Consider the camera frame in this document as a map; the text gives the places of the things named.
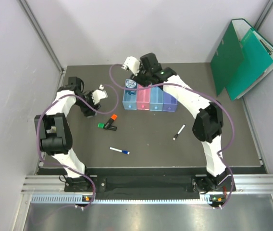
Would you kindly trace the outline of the blue cap whiteboard marker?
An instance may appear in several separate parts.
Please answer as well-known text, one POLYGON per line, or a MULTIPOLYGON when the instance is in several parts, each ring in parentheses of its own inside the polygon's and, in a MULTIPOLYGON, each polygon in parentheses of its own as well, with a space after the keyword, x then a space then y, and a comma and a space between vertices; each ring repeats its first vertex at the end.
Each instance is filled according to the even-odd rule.
POLYGON ((127 154, 127 155, 130 154, 130 152, 126 151, 126 150, 121 150, 121 149, 117 149, 117 148, 113 148, 113 147, 110 147, 109 149, 112 151, 120 152, 120 153, 127 154))

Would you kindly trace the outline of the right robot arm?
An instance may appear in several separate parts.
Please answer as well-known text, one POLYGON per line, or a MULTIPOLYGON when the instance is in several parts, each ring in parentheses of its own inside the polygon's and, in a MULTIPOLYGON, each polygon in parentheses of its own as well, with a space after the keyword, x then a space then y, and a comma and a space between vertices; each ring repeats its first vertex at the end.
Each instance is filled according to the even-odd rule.
POLYGON ((192 132, 201 142, 206 158, 206 182, 209 191, 235 189, 231 168, 223 159, 222 128, 223 116, 229 115, 214 98, 191 89, 170 67, 163 68, 156 55, 148 53, 140 58, 128 57, 124 62, 131 71, 131 79, 144 88, 160 87, 173 96, 193 116, 192 132))

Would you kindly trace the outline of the pink plastic bin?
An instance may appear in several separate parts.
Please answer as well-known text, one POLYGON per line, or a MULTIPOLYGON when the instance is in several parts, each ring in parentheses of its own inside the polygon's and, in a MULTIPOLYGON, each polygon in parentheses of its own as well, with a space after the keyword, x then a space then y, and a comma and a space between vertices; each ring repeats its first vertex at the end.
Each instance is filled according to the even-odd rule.
POLYGON ((144 89, 140 84, 137 85, 136 91, 136 107, 137 110, 149 110, 150 105, 150 88, 144 89))

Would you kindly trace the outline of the purple plastic bin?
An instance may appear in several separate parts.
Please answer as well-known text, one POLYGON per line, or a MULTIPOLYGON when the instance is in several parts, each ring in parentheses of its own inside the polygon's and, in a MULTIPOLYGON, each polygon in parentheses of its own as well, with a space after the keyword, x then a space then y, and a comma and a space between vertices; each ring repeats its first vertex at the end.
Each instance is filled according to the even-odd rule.
POLYGON ((177 100, 172 95, 163 92, 163 107, 164 112, 175 112, 177 110, 177 100))

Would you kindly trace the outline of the blue slime jar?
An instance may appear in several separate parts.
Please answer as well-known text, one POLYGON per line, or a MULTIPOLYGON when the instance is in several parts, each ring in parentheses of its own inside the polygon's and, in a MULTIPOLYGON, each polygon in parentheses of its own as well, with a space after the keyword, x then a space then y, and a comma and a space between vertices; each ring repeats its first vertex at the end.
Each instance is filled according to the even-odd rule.
POLYGON ((128 95, 136 95, 137 91, 135 89, 137 89, 137 83, 132 80, 132 79, 127 79, 125 82, 125 92, 128 95))

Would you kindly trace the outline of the light blue bin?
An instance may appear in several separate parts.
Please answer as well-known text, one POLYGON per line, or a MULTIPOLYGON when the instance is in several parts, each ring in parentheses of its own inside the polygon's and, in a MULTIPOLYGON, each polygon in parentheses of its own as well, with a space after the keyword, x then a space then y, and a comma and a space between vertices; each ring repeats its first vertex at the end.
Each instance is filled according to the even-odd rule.
POLYGON ((137 103, 136 103, 137 96, 136 95, 128 95, 124 90, 123 95, 123 106, 125 110, 136 110, 137 103))
POLYGON ((162 111, 163 108, 163 91, 159 87, 150 89, 150 111, 162 111))

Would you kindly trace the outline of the teal folder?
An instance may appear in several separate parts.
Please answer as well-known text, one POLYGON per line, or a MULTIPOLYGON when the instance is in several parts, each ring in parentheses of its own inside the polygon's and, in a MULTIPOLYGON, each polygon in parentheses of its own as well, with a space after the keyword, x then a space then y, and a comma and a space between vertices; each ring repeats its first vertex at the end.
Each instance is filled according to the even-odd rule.
POLYGON ((247 31, 241 40, 241 44, 244 60, 226 86, 232 101, 244 95, 273 63, 270 54, 251 29, 247 31))

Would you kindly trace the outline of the green cap highlighter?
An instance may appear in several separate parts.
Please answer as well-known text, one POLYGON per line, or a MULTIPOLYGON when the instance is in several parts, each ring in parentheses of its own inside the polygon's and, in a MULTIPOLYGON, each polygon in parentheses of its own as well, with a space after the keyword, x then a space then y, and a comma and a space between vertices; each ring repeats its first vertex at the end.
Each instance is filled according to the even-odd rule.
POLYGON ((102 123, 98 123, 98 128, 102 128, 102 129, 106 129, 106 130, 112 130, 112 131, 116 131, 117 130, 117 127, 116 126, 105 126, 104 124, 102 123))

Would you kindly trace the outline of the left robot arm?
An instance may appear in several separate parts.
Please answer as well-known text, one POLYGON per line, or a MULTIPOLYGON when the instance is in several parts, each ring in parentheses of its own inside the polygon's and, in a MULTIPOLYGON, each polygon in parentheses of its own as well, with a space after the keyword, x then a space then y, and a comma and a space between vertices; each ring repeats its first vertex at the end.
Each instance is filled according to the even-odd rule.
POLYGON ((84 93, 84 82, 78 77, 69 77, 68 84, 57 90, 52 107, 43 116, 35 116, 38 145, 41 152, 56 159, 65 169, 66 192, 85 192, 92 189, 92 180, 87 175, 87 167, 73 150, 73 136, 67 116, 77 105, 85 117, 93 117, 100 109, 100 101, 107 98, 104 86, 84 93))

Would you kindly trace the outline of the orange cap highlighter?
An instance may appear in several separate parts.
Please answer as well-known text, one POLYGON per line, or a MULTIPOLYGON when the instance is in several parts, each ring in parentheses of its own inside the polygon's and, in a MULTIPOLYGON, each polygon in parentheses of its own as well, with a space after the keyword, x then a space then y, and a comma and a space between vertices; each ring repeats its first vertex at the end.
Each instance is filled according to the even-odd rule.
POLYGON ((105 126, 110 126, 112 125, 112 123, 116 120, 117 118, 117 115, 116 114, 113 114, 110 119, 105 123, 105 126))

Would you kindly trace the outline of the black cap whiteboard marker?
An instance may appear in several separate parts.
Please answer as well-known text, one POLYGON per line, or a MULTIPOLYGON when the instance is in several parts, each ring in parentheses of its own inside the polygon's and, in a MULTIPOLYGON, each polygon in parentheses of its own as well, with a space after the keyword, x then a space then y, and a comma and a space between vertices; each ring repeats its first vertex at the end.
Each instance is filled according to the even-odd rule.
POLYGON ((183 129, 185 128, 185 126, 186 126, 185 124, 183 124, 181 126, 181 128, 178 130, 178 132, 173 136, 173 141, 175 141, 178 138, 179 134, 183 131, 183 129))

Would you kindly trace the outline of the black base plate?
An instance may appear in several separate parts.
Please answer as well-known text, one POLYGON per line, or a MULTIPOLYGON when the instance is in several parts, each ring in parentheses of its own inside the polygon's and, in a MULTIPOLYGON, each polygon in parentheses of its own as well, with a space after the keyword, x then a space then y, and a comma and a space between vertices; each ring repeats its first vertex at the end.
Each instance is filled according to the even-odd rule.
MULTIPOLYGON (((67 173, 63 168, 43 167, 38 175, 55 176, 64 183, 67 173)), ((88 168, 85 177, 92 183, 92 189, 85 192, 95 191, 98 199, 150 199, 208 193, 207 175, 203 167, 88 168)))

